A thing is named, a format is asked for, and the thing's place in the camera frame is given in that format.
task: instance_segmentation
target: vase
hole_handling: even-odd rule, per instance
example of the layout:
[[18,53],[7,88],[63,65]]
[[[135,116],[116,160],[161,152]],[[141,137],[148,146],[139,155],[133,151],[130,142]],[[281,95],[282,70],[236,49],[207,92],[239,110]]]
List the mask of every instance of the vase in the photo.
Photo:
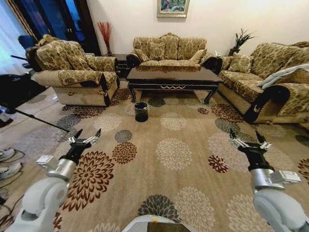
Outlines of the vase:
[[234,54],[234,52],[238,53],[239,51],[240,51],[240,49],[231,48],[228,56],[232,56]]
[[106,48],[107,48],[107,56],[112,57],[110,43],[109,42],[105,42],[105,44],[106,44]]

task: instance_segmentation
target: coffee table leg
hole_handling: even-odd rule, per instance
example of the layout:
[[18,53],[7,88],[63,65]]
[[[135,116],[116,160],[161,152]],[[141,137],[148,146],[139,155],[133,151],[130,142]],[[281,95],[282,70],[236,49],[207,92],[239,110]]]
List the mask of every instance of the coffee table leg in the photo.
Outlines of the coffee table leg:
[[211,89],[208,89],[209,93],[204,100],[204,103],[206,105],[209,104],[211,97],[218,91],[218,88],[219,88],[219,86],[213,86]]
[[127,88],[129,89],[130,93],[131,93],[131,96],[132,96],[132,102],[135,102],[136,100],[136,97],[135,97],[135,92],[134,92],[134,88],[132,86],[132,84],[128,84],[127,85]]

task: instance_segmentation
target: small black trash can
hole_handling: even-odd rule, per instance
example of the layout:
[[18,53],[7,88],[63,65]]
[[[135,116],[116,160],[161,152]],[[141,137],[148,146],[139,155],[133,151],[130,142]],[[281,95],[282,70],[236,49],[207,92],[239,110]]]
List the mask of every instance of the small black trash can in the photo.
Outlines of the small black trash can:
[[145,122],[148,119],[148,104],[139,101],[134,104],[135,120],[138,122]]

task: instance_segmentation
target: framed painting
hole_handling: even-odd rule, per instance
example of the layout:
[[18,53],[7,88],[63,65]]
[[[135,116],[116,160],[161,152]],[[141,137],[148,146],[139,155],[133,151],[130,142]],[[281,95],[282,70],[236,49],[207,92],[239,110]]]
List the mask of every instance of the framed painting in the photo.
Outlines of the framed painting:
[[158,0],[157,17],[186,18],[190,0]]

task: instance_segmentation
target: sofa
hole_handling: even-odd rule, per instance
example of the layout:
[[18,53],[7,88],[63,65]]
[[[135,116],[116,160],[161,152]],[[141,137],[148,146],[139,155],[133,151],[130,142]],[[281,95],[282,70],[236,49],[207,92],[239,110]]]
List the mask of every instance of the sofa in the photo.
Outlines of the sofa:
[[233,57],[209,55],[205,67],[214,70],[223,79],[219,92],[242,113],[247,122],[308,122],[308,71],[297,69],[265,90],[257,86],[279,70],[308,63],[308,42],[258,45],[251,54],[251,68],[246,73],[229,71],[232,59]]
[[[151,43],[164,44],[164,52],[161,58],[151,59]],[[167,33],[161,37],[136,37],[133,41],[134,49],[126,57],[127,65],[129,68],[165,66],[195,67],[198,69],[206,60],[204,58],[207,52],[206,43],[206,39],[203,38],[181,38],[172,33]],[[142,51],[146,59],[136,53],[137,49]],[[202,56],[197,58],[195,62],[190,60],[199,50],[203,50]]]
[[75,41],[31,47],[26,57],[36,71],[33,77],[40,85],[51,86],[61,104],[109,106],[119,88],[116,58],[85,54]]

